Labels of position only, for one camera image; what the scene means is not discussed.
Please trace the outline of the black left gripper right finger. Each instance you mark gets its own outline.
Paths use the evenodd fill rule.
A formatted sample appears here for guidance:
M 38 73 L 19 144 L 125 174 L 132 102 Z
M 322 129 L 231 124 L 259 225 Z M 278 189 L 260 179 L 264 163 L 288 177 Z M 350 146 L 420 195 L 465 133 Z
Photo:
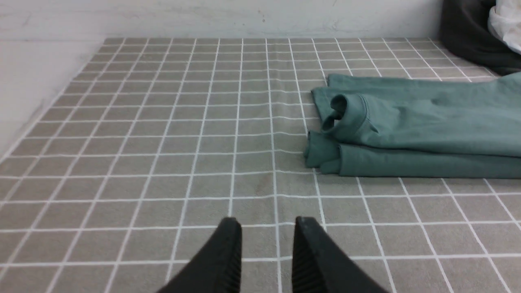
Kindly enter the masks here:
M 291 285 L 294 293 L 386 293 L 329 237 L 313 217 L 295 220 Z

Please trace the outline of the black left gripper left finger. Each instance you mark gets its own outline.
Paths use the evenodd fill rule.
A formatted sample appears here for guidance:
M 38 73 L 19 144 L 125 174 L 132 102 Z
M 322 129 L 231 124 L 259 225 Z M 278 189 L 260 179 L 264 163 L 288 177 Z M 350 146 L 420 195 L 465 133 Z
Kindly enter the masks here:
M 238 293 L 241 289 L 242 228 L 223 218 L 199 252 L 159 293 Z

